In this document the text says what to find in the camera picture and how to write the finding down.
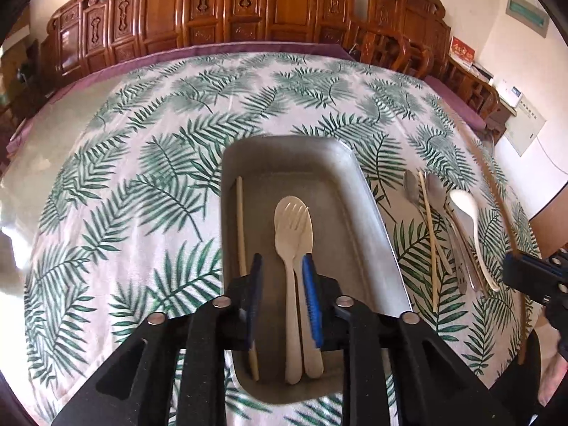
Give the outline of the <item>person right hand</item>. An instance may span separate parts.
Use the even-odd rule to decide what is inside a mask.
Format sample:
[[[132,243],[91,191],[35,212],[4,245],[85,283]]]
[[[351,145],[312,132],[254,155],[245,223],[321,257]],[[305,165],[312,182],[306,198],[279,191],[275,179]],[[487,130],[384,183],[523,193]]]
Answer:
[[[541,378],[537,399],[543,407],[549,403],[567,372],[567,361],[560,353],[551,358]]]

